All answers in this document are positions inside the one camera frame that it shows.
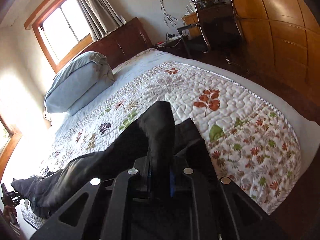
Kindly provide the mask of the person's left hand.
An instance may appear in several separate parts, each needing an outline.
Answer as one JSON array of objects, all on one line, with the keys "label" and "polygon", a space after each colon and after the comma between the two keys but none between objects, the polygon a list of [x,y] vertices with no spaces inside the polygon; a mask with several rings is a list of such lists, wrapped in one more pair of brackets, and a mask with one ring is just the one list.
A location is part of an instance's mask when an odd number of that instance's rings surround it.
[{"label": "person's left hand", "polygon": [[7,223],[17,225],[17,211],[15,206],[6,205],[3,209],[4,219]]}]

